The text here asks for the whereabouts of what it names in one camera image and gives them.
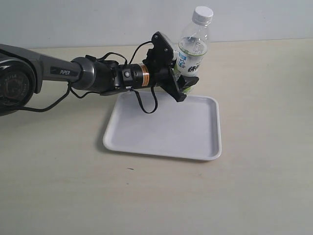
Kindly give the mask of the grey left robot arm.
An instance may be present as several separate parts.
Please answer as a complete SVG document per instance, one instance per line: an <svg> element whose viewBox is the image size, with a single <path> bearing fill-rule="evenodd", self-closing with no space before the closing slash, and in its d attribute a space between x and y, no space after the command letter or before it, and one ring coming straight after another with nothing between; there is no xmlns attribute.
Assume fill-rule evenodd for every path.
<svg viewBox="0 0 313 235"><path fill-rule="evenodd" d="M42 89L44 81L66 82L67 94L78 90L85 94L112 94L161 87L177 102L186 98L184 90L199 78L182 75L176 78L176 59L170 47L153 46L142 63L125 60L120 64L107 53L100 58L90 55L71 61L37 53L21 47L0 46L0 113L16 111L43 112L27 103Z"/></svg>

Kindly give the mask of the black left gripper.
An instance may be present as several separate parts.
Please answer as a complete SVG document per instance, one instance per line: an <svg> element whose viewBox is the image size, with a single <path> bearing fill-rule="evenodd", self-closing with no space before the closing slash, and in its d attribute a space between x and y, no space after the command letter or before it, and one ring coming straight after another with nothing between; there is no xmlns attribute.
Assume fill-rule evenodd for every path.
<svg viewBox="0 0 313 235"><path fill-rule="evenodd" d="M148 49L147 57L143 60L151 76L151 83L160 86L176 102L185 100L186 95L181 91L189 91L197 84L197 76L180 75L176 81L172 70L174 51L169 48L151 48Z"/></svg>

